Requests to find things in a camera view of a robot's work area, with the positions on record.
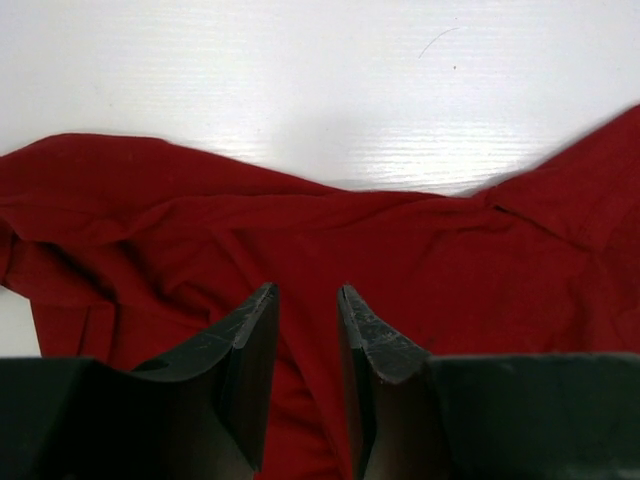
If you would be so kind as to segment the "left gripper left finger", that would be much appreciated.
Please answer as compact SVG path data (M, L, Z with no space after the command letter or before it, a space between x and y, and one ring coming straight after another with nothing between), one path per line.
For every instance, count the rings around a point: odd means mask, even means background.
M264 458L279 291L131 371L50 359L64 381L39 479L250 479Z

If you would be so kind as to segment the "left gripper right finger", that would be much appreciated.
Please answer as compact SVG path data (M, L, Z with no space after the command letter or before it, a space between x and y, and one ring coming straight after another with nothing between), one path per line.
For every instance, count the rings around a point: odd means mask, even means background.
M461 478L433 355L352 285L339 289L337 313L353 478Z

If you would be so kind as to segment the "red t shirt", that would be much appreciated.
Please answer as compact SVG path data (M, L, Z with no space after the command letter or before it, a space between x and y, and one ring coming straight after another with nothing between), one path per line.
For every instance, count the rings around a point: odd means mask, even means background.
M639 111L467 198L351 192L153 138L1 159L1 283L41 352L129 369L267 282L280 338L266 479L343 479L336 293L436 354L639 349Z

